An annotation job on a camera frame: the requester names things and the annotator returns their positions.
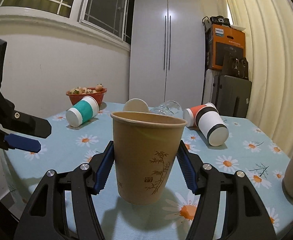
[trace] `tablecloth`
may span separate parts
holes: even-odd
[[[72,171],[93,155],[103,152],[113,139],[110,113],[121,111],[123,104],[103,103],[102,110],[78,128],[69,126],[65,112],[48,118],[52,134],[38,139],[38,153],[4,151],[1,160],[10,192],[23,209],[37,184],[50,169]],[[222,117],[229,138],[219,147],[208,145],[200,131],[184,128],[183,141],[190,152],[219,171],[242,170],[259,193],[278,235],[293,222],[293,200],[283,193],[282,180],[289,158],[258,127],[247,119]],[[115,167],[105,189],[93,196],[96,213],[105,238],[109,239],[185,239],[192,223],[199,196],[187,189],[178,161],[174,162],[161,199],[152,205],[127,203],[117,192]],[[76,231],[71,192],[66,192],[68,225]],[[221,192],[215,239],[221,236],[225,211],[225,192]]]

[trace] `beige curtain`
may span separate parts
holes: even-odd
[[[252,81],[247,118],[289,156],[293,152],[293,5],[289,0],[227,0],[246,28]]]

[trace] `white wall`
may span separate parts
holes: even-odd
[[[71,107],[67,90],[98,83],[108,89],[104,101],[128,100],[129,51],[28,22],[0,22],[0,38],[8,43],[1,92],[19,111],[49,117]],[[6,192],[0,164],[0,197]]]

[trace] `suitcase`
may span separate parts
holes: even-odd
[[[214,77],[212,103],[220,115],[245,118],[250,102],[252,82],[217,75]]]
[[[221,71],[212,70],[212,69],[208,69],[205,72],[202,105],[209,103],[209,102],[214,103],[214,102],[212,102],[214,77],[216,75],[220,75],[220,74],[221,74]]]

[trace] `teal and white cup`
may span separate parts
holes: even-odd
[[[99,105],[93,97],[85,96],[73,107],[67,110],[66,118],[73,127],[78,127],[84,122],[95,117],[99,112]]]

